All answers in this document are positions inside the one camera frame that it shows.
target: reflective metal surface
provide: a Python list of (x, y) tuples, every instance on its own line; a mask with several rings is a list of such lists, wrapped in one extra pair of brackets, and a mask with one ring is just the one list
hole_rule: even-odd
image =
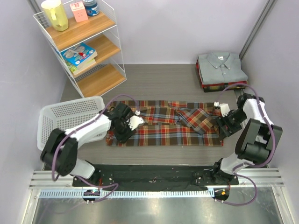
[[(231, 189), (229, 201), (243, 203), (253, 188)], [(282, 224), (272, 188), (259, 188), (255, 202), (242, 207), (211, 198), (112, 199), (81, 204), (82, 199), (40, 199), (34, 224)]]

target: wooden shelf board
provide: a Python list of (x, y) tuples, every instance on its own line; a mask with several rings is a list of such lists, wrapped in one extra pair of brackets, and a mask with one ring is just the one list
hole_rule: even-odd
[(111, 64), (83, 78), (77, 84), (85, 97), (101, 96), (126, 78)]
[(65, 31), (56, 31), (53, 27), (46, 28), (59, 51), (62, 51), (84, 39), (91, 37), (115, 23), (102, 12), (97, 16), (90, 16), (88, 20), (76, 22), (75, 18), (69, 19), (69, 28)]
[(96, 66), (97, 64), (100, 64), (101, 62), (105, 61), (106, 59), (108, 59), (109, 57), (117, 54), (118, 52), (120, 52), (121, 50), (114, 45), (107, 37), (105, 37), (104, 35), (101, 35), (97, 38), (95, 38), (94, 40), (86, 43), (87, 45), (91, 46), (92, 48), (94, 48), (97, 53), (98, 56), (96, 56), (95, 59), (95, 64), (93, 64), (92, 66), (82, 70), (80, 73), (73, 75), (75, 78), (82, 75), (84, 72), (90, 70), (91, 68), (93, 68), (94, 66)]

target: book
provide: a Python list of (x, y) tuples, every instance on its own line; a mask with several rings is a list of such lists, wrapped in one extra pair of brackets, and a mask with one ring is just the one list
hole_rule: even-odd
[(81, 69), (78, 69), (75, 65), (68, 62), (67, 60), (64, 60), (64, 61), (74, 76), (78, 75), (82, 71), (92, 67), (95, 64), (95, 59), (93, 58), (93, 59), (89, 60), (87, 63), (85, 63), (85, 65)]
[(80, 43), (61, 52), (61, 55), (64, 60), (76, 66), (77, 69), (82, 69), (86, 63), (95, 58), (98, 54), (92, 47), (85, 43)]

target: stack of folded shirts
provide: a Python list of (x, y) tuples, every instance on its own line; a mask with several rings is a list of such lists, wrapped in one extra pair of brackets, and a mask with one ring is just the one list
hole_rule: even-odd
[(248, 77), (241, 70), (241, 60), (235, 53), (212, 52), (199, 55), (196, 66), (204, 92), (221, 91), (231, 84), (247, 83)]

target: blue book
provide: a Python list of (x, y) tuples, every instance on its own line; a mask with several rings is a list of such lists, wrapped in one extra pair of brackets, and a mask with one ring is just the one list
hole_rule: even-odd
[(98, 54), (95, 49), (86, 45), (85, 43), (80, 43), (70, 49), (61, 52), (64, 60), (81, 69), (90, 60), (95, 58)]

